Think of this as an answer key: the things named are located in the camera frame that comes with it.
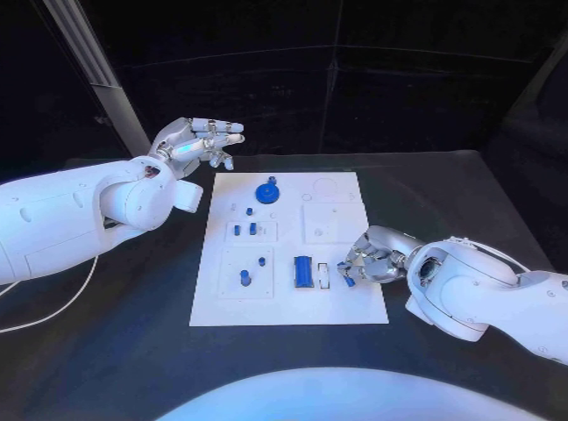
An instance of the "white cable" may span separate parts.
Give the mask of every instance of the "white cable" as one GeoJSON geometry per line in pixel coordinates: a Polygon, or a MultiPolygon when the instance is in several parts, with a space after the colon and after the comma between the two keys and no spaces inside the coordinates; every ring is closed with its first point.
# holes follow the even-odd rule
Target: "white cable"
{"type": "Polygon", "coordinates": [[[514,263],[514,265],[518,265],[518,267],[521,268],[521,270],[524,272],[531,272],[531,270],[511,256],[508,256],[504,252],[501,252],[497,248],[492,248],[491,246],[487,246],[485,244],[479,243],[478,241],[474,241],[472,239],[469,240],[469,242],[475,246],[478,246],[479,248],[484,248],[488,252],[491,252],[492,254],[495,254],[495,256],[500,256],[507,261],[510,261],[511,263],[514,263]]]}
{"type": "MultiPolygon", "coordinates": [[[[85,280],[85,284],[82,285],[82,288],[79,289],[79,292],[74,295],[74,298],[69,300],[68,304],[48,317],[42,318],[40,320],[38,320],[36,322],[32,323],[26,323],[25,325],[19,325],[19,326],[13,326],[13,327],[7,327],[6,329],[0,330],[0,333],[4,332],[10,332],[10,331],[16,331],[17,329],[23,329],[29,326],[38,325],[42,322],[46,322],[50,318],[53,318],[68,307],[69,305],[76,301],[78,296],[82,294],[82,291],[85,290],[85,287],[88,286],[88,282],[91,281],[92,278],[92,274],[95,273],[95,267],[98,266],[98,256],[95,257],[95,262],[92,263],[92,268],[91,268],[91,272],[88,274],[88,278],[85,280]]],[[[7,290],[10,290],[13,287],[16,286],[16,284],[13,284],[9,289],[6,289],[0,295],[3,295],[7,290]]]]}
{"type": "Polygon", "coordinates": [[[19,282],[13,283],[9,288],[4,289],[4,291],[0,293],[0,297],[19,285],[19,282]]]}

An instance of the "white board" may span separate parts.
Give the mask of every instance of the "white board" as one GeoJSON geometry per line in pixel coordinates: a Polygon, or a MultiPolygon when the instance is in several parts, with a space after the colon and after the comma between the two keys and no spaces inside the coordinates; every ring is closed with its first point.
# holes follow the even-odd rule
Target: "white board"
{"type": "Polygon", "coordinates": [[[336,270],[367,228],[356,173],[219,173],[190,325],[386,324],[380,285],[359,282],[348,288],[336,270]],[[271,175],[281,198],[261,204],[255,191],[271,175]],[[312,257],[314,288],[295,287],[295,256],[312,257]],[[321,288],[320,263],[328,266],[328,288],[321,288]],[[243,270],[252,278],[248,287],[243,270]]]}

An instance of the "table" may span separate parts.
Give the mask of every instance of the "table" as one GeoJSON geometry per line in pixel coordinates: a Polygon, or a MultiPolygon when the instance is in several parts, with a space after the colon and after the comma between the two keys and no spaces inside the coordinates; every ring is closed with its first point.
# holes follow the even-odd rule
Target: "table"
{"type": "MultiPolygon", "coordinates": [[[[474,151],[259,155],[235,164],[242,172],[356,171],[370,224],[426,241],[468,236],[551,270],[474,151]]],[[[205,187],[199,212],[174,210],[157,231],[99,257],[88,289],[55,319],[0,335],[0,419],[154,419],[222,385],[301,367],[422,375],[568,419],[568,367],[494,328],[478,343],[452,338],[406,311],[405,282],[383,285],[389,325],[190,328],[213,171],[205,164],[189,179],[205,187]]],[[[0,327],[52,313],[89,266],[23,282],[0,300],[0,327]]]]}

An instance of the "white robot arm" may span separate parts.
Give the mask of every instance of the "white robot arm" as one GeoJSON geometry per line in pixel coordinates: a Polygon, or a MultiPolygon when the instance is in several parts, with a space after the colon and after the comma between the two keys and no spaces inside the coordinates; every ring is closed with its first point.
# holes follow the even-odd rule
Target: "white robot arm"
{"type": "Polygon", "coordinates": [[[431,325],[474,342],[492,325],[533,353],[568,365],[568,275],[528,271],[467,239],[423,244],[380,226],[360,237],[338,271],[348,284],[406,278],[408,309],[431,325]]]}
{"type": "Polygon", "coordinates": [[[50,275],[156,230],[173,206],[194,212],[202,187],[180,180],[210,161],[233,169],[222,148],[243,125],[180,118],[148,156],[0,185],[0,285],[50,275]]]}

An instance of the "robotic hand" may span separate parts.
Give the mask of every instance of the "robotic hand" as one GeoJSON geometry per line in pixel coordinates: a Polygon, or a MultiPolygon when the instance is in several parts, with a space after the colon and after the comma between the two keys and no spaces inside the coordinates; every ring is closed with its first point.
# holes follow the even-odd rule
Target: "robotic hand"
{"type": "Polygon", "coordinates": [[[173,206],[197,210],[202,187],[181,180],[210,161],[233,169],[222,148],[243,125],[180,118],[150,155],[0,185],[0,285],[50,275],[156,230],[173,206]]]}
{"type": "Polygon", "coordinates": [[[567,275],[531,272],[468,239],[425,244],[382,226],[369,228],[337,269],[348,285],[406,278],[408,309],[431,325],[472,342],[494,325],[533,353],[568,365],[567,275]]]}

